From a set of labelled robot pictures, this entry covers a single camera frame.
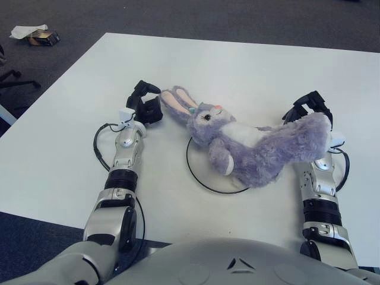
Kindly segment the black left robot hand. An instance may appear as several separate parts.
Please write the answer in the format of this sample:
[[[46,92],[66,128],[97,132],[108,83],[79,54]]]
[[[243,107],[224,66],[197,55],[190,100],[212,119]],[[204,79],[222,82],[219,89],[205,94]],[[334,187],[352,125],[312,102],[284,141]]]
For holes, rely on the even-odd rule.
[[[160,94],[161,90],[150,83],[140,80],[126,101],[126,107],[135,110],[134,120],[144,125],[158,122],[163,117],[158,96],[143,102],[142,97],[148,93]]]

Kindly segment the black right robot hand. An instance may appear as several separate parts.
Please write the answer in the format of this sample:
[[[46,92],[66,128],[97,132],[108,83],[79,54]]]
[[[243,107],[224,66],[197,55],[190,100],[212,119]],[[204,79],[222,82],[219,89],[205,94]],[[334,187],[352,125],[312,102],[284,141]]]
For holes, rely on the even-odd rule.
[[[283,124],[294,122],[310,113],[303,107],[307,105],[314,113],[323,113],[330,121],[331,127],[333,127],[333,114],[329,108],[325,105],[325,100],[317,92],[310,92],[293,103],[293,107],[282,117]]]

